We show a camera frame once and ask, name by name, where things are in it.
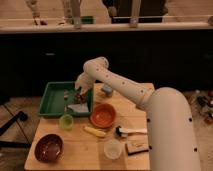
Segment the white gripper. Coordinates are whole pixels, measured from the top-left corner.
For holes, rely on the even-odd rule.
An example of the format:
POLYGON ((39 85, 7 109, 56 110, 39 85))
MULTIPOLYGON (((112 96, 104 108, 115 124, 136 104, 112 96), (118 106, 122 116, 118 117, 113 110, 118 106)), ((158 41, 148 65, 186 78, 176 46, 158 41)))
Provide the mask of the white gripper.
POLYGON ((87 73, 83 72, 77 77, 77 80, 75 81, 75 89, 80 90, 81 94, 85 94, 93 87, 93 84, 94 79, 87 73))

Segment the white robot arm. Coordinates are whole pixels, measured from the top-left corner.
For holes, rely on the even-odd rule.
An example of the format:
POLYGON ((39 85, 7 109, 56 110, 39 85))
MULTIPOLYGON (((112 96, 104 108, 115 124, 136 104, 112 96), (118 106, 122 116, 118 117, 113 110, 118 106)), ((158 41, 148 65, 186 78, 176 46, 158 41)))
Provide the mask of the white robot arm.
POLYGON ((108 70, 105 57, 88 60, 75 88, 86 93, 101 81, 146 112, 151 171, 201 171, 190 105, 178 90, 154 90, 108 70))

